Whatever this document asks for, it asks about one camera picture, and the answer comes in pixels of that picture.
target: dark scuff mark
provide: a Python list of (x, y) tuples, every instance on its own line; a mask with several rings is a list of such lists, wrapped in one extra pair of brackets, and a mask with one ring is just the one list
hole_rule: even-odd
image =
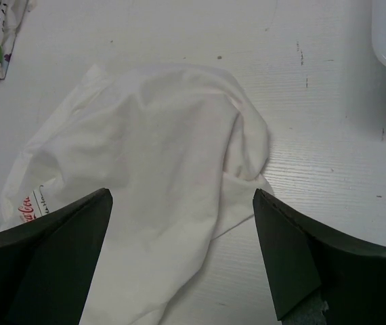
[(279, 2), (279, 0), (276, 0), (276, 4), (274, 6), (274, 12), (273, 12), (273, 16), (272, 16), (272, 21), (270, 22), (270, 25), (265, 29), (265, 32), (269, 31), (270, 28), (273, 26), (274, 18), (276, 17), (278, 2)]

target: fabric fold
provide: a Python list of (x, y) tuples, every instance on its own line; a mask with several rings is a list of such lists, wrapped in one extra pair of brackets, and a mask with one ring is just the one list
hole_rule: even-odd
[(253, 215), (256, 188), (271, 192), (267, 156), (266, 123), (228, 72), (158, 64), (114, 77), (94, 66), (19, 154), (3, 229), (108, 188), (81, 324), (158, 324), (210, 241)]

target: ribbed white surface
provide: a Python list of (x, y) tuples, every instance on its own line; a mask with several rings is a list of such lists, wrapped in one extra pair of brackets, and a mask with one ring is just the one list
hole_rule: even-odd
[[(17, 152), (93, 63), (119, 72), (205, 64), (229, 70), (270, 126), (266, 176), (277, 197), (386, 245), (386, 87), (370, 44), (370, 6), (40, 1), (0, 83), (0, 192)], [(277, 324), (253, 220), (214, 241), (191, 293), (179, 295), (165, 324)]]

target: coca-cola logo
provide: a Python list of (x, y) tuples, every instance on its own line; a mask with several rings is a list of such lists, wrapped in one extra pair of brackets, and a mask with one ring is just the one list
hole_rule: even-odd
[(18, 207), (18, 210), (21, 212), (24, 222), (33, 221), (37, 218), (29, 197), (23, 200), (23, 204)]

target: white table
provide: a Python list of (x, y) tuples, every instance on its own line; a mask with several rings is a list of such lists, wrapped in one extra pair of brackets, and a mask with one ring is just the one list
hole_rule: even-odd
[[(0, 193), (17, 153), (93, 63), (205, 64), (229, 70), (268, 122), (277, 197), (386, 245), (386, 87), (370, 2), (40, 0), (0, 82)], [(214, 241), (193, 282), (164, 324), (277, 324), (252, 219)]]

